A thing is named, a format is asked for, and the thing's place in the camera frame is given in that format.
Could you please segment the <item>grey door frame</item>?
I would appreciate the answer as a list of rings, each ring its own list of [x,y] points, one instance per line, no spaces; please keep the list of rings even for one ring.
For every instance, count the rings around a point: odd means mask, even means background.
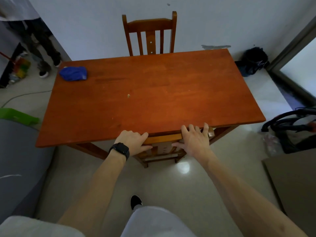
[[[281,69],[291,62],[305,47],[316,38],[316,15],[291,40],[291,42],[276,56],[267,67],[267,72],[276,84],[278,90],[290,105],[292,110],[299,107],[315,107],[316,96],[297,81],[290,78]]]

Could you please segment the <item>person's left hand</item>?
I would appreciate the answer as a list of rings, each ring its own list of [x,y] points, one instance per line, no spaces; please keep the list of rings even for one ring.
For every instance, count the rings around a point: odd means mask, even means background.
[[[140,152],[140,147],[143,145],[145,140],[148,138],[148,133],[139,134],[138,132],[133,131],[122,131],[121,134],[117,137],[114,143],[123,143],[125,144],[130,151],[130,156],[137,155]]]

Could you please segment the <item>clear plastic bag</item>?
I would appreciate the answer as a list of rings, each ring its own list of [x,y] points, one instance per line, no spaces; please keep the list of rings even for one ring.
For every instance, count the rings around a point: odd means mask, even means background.
[[[263,132],[262,136],[265,149],[269,157],[276,157],[285,154],[280,140],[273,133]]]

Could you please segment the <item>person's right forearm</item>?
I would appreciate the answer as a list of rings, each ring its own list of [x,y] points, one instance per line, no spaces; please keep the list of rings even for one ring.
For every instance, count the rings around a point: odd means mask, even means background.
[[[224,166],[210,148],[196,156],[244,237],[308,237],[282,211]]]

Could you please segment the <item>person's black shoe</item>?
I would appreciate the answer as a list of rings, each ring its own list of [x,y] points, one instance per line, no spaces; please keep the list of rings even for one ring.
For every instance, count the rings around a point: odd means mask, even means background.
[[[142,203],[142,200],[140,199],[139,196],[132,195],[132,197],[130,199],[130,205],[131,205],[132,211],[135,211],[136,209],[141,207],[143,205],[143,203]]]

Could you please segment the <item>black bag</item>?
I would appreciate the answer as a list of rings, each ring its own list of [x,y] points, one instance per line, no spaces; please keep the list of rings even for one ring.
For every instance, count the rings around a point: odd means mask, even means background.
[[[267,68],[270,64],[267,54],[260,47],[248,49],[243,54],[242,61],[244,63],[243,77],[254,75],[257,71]]]

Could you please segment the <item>green plastic dustpan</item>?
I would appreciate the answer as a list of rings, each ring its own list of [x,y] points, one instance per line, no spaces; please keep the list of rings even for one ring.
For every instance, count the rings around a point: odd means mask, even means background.
[[[31,126],[40,122],[39,118],[25,114],[12,108],[0,108],[0,119],[6,119],[21,123],[25,126]]]

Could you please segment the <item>brown wooden table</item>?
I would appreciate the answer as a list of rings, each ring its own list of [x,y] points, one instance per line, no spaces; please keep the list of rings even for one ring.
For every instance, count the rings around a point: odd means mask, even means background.
[[[59,75],[80,66],[87,80]],[[152,137],[189,124],[231,131],[265,121],[228,49],[81,60],[61,64],[35,146],[88,143],[85,152],[104,159],[92,143],[123,130]]]

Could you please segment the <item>grey sofa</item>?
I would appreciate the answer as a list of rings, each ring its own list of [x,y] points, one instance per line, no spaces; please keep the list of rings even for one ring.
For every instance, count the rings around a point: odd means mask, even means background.
[[[12,215],[33,217],[55,147],[37,148],[38,131],[0,119],[0,224]]]

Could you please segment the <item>brown cardboard sheet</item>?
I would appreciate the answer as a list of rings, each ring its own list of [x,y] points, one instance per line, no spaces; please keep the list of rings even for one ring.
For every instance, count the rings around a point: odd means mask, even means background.
[[[262,160],[281,211],[316,237],[316,148]]]

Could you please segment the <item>wooden chair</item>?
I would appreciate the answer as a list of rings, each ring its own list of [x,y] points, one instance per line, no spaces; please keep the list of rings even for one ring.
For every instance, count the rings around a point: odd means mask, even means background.
[[[156,54],[156,31],[160,32],[160,54],[164,53],[164,31],[170,30],[170,53],[174,52],[176,25],[177,25],[177,12],[172,12],[172,19],[159,18],[159,19],[143,19],[127,22],[125,14],[122,15],[122,23],[124,27],[125,37],[127,41],[129,55],[133,56],[132,43],[130,33],[137,34],[140,55],[144,55],[143,43],[141,33],[145,32],[146,46],[148,55]]]
[[[209,144],[215,138],[215,132],[209,127]],[[174,160],[178,163],[182,158],[188,155],[183,149],[172,146],[174,142],[183,143],[182,134],[162,135],[149,137],[143,145],[152,145],[153,148],[134,155],[134,158],[144,167],[148,168],[149,163]]]

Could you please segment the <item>person's grey shorts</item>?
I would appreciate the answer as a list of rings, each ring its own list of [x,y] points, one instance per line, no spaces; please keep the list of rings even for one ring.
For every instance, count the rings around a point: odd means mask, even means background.
[[[0,237],[85,237],[79,230],[24,217],[11,216],[0,224]],[[120,237],[196,237],[172,212],[140,206],[130,216]]]

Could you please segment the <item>person's right hand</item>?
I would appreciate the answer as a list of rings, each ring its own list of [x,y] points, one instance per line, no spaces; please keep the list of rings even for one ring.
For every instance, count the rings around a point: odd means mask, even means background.
[[[183,142],[186,144],[184,151],[199,162],[214,157],[214,153],[210,149],[209,138],[203,136],[203,130],[201,131],[198,126],[195,126],[195,130],[196,136],[190,136],[189,127],[185,125],[181,127]]]

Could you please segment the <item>blue cloth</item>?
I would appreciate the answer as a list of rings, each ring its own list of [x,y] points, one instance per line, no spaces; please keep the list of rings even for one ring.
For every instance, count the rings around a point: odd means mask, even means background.
[[[63,80],[72,82],[87,80],[88,72],[85,67],[64,67],[59,71],[59,75]]]

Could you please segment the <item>dark blue bag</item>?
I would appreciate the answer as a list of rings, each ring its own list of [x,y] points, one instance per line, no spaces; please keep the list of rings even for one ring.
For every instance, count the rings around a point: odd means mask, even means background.
[[[251,75],[248,72],[248,66],[245,61],[243,60],[235,61],[235,64],[238,67],[238,70],[243,77],[248,77]]]

